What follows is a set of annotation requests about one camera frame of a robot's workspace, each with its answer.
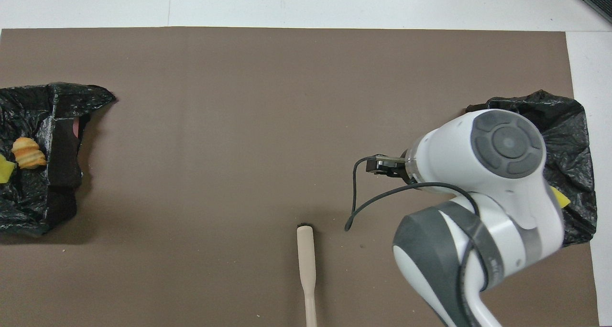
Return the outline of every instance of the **yellow object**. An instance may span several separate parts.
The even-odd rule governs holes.
[[[14,169],[15,164],[11,161],[6,161],[6,157],[0,155],[0,184],[8,183]]]
[[[566,197],[563,193],[559,192],[559,190],[557,190],[557,188],[554,188],[553,186],[551,186],[550,188],[553,189],[553,193],[555,194],[555,198],[557,198],[557,201],[559,202],[559,205],[561,208],[564,208],[568,205],[570,205],[571,201],[569,200],[568,197]]]
[[[39,150],[37,142],[32,138],[19,137],[13,143],[11,151],[15,154],[15,160],[21,169],[34,169],[38,166],[46,166],[44,153]]]

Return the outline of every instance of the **brown table surface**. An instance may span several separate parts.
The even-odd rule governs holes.
[[[315,226],[322,327],[437,326],[396,268],[404,192],[343,225],[350,171],[470,103],[572,96],[563,33],[343,29],[4,30],[0,87],[94,84],[78,215],[1,238],[2,326],[304,326],[295,227]],[[359,173],[359,200],[398,179]],[[505,326],[597,324],[588,244],[483,299]]]

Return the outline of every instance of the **black plastic bag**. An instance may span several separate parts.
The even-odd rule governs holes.
[[[13,142],[28,137],[48,162],[33,170],[16,166],[0,184],[0,233],[40,236],[77,213],[83,129],[91,112],[114,100],[102,87],[70,83],[0,89],[0,153],[15,162]]]
[[[506,109],[531,120],[546,144],[544,177],[571,201],[563,208],[563,246],[588,242],[597,227],[597,202],[589,131],[584,108],[576,100],[544,90],[522,98],[492,98],[466,112]]]

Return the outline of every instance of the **yellow sponge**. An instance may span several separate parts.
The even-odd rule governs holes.
[[[566,197],[563,193],[559,192],[557,188],[554,188],[553,186],[551,186],[550,188],[553,189],[553,193],[555,194],[555,197],[557,198],[557,201],[559,202],[561,208],[570,205],[571,201],[568,197]]]
[[[0,184],[8,183],[14,169],[15,164],[13,162],[6,161],[6,157],[0,155]]]

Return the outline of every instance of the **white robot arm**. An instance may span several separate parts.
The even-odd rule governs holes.
[[[424,187],[457,197],[404,217],[393,240],[400,271],[445,325],[500,326],[479,293],[561,247],[563,218],[545,160],[538,129],[501,109],[451,120],[395,160],[416,185],[463,190]]]

